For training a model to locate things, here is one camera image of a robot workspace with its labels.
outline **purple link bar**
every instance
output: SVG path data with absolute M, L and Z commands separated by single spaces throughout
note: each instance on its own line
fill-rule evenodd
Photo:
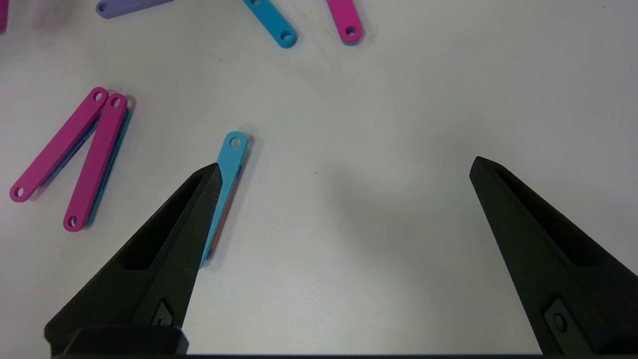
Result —
M 173 0 L 101 0 L 95 6 L 95 11 L 104 19 L 112 19 L 171 1 Z

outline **hole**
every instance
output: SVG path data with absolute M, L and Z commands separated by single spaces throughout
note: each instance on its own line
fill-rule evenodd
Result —
M 238 139 L 237 137 L 233 137 L 232 139 L 230 139 L 230 147 L 238 148 L 239 145 L 241 145 L 240 139 Z
M 281 39 L 284 41 L 289 41 L 290 39 L 292 39 L 292 33 L 288 30 L 282 31 L 279 37 L 281 37 Z

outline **screw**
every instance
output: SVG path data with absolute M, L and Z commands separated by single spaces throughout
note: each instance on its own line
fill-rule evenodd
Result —
M 554 314 L 554 326 L 556 326 L 559 332 L 565 333 L 567 331 L 567 321 L 565 321 L 565 317 L 560 314 Z

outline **orange stripe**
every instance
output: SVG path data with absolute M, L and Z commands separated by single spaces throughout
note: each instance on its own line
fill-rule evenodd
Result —
M 217 227 L 217 231 L 215 232 L 215 237 L 213 237 L 211 249 L 208 251 L 208 258 L 211 257 L 212 253 L 215 251 L 215 247 L 217 247 L 219 236 L 221 236 L 221 229 L 224 227 L 224 223 L 226 222 L 226 215 L 228 214 L 228 210 L 230 209 L 230 203 L 233 201 L 233 197 L 235 197 L 235 191 L 237 190 L 238 183 L 239 183 L 239 180 L 235 178 L 235 183 L 233 183 L 233 188 L 230 190 L 230 195 L 228 196 L 228 200 L 226 201 L 226 207 L 224 208 L 224 213 L 221 214 L 221 220 L 219 221 L 219 226 Z

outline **pink link bar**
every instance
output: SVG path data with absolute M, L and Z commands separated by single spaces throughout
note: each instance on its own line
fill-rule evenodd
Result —
M 9 0 L 0 0 L 0 33 L 6 31 L 9 17 Z
M 108 91 L 103 88 L 94 88 L 86 96 L 77 110 L 69 117 L 69 120 L 57 131 L 47 146 L 11 187 L 9 195 L 14 202 L 28 200 L 38 187 L 42 186 L 73 145 L 93 124 L 95 117 L 107 102 L 107 98 Z
M 69 232 L 84 228 L 91 216 L 93 202 L 122 127 L 126 106 L 126 97 L 115 93 L 108 98 L 102 110 L 93 142 L 64 215 L 64 228 Z
M 363 36 L 363 26 L 352 0 L 327 1 L 341 41 L 348 46 L 356 45 Z

